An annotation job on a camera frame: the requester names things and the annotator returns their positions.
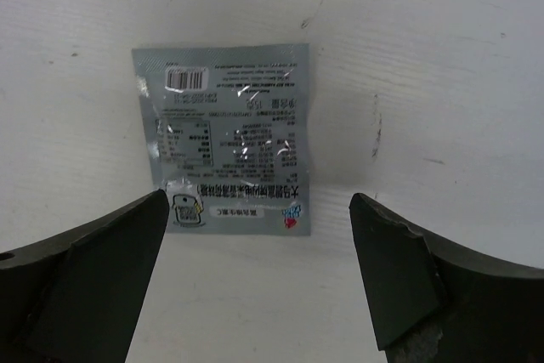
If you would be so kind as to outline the silver grey sachet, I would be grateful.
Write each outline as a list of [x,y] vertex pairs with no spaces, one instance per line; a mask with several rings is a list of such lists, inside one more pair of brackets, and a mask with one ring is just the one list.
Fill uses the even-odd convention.
[[136,48],[132,58],[169,232],[310,234],[307,44]]

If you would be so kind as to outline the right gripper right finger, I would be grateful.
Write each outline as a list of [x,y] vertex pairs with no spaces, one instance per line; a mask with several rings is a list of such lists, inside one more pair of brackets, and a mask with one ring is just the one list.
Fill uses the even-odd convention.
[[361,193],[349,213],[377,347],[388,361],[542,361],[541,269],[459,245]]

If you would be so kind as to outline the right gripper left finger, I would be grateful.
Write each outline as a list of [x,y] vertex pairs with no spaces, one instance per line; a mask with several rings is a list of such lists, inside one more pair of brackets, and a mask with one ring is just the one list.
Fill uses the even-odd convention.
[[163,190],[1,254],[3,362],[123,362],[169,214]]

